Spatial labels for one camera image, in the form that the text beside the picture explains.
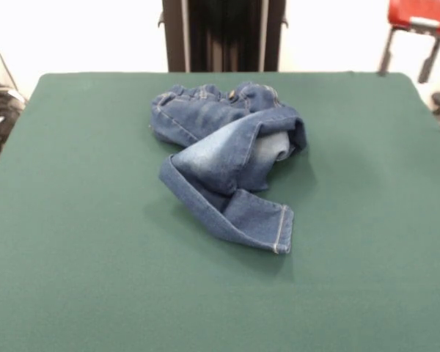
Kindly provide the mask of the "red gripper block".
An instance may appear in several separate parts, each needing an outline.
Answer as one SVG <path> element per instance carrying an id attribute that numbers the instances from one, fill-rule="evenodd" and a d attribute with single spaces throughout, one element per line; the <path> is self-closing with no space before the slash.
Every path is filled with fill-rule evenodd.
<path id="1" fill-rule="evenodd" d="M 378 69 L 378 75 L 385 76 L 392 58 L 391 44 L 397 26 L 404 29 L 421 28 L 438 33 L 430 55 L 423 62 L 418 82 L 427 83 L 430 72 L 440 49 L 440 1 L 432 0 L 401 0 L 390 1 L 388 22 L 392 25 L 389 30 L 384 52 Z"/>

